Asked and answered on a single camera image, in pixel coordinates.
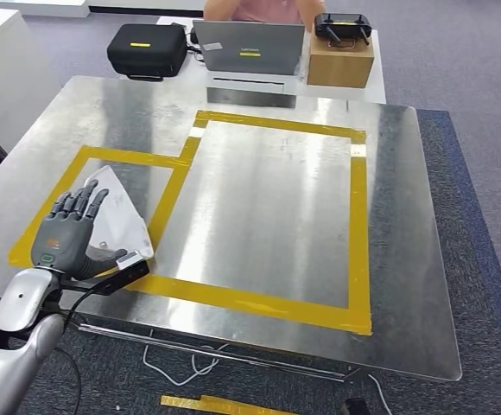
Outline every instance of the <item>pink shirt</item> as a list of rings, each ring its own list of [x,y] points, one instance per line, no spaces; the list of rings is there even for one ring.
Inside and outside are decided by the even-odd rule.
[[[295,0],[241,0],[232,20],[266,23],[300,23]]]

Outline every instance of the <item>cardboard box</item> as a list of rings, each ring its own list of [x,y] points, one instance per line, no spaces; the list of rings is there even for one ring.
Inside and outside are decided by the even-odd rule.
[[[373,38],[368,40],[369,45],[364,39],[357,39],[354,48],[337,48],[312,31],[308,85],[366,87],[373,64]],[[352,45],[348,40],[342,43]]]

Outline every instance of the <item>person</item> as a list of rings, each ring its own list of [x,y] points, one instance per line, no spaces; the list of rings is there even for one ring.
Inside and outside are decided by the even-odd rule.
[[[324,11],[322,0],[207,0],[205,20],[303,22],[312,31],[315,16]]]

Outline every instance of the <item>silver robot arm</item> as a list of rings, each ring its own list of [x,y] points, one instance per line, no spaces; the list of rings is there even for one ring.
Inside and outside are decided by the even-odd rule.
[[[39,367],[54,349],[64,330],[60,314],[44,316],[43,301],[59,289],[50,271],[30,268],[18,272],[0,301],[0,414],[15,413]],[[31,328],[21,348],[10,349],[9,340]]]
[[[59,307],[63,290],[84,292],[78,304],[92,294],[109,296],[149,273],[137,251],[119,250],[100,260],[86,255],[94,220],[108,193],[98,192],[88,207],[97,185],[92,181],[56,201],[31,248],[34,267],[18,272],[1,298],[0,415],[16,413],[72,317],[73,310],[65,319]],[[113,274],[94,277],[115,266]],[[24,343],[14,348],[12,339]]]

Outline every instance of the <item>laptop lid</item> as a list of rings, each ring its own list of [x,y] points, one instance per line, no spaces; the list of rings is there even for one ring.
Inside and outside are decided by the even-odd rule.
[[[304,26],[261,22],[194,21],[210,71],[293,75]]]

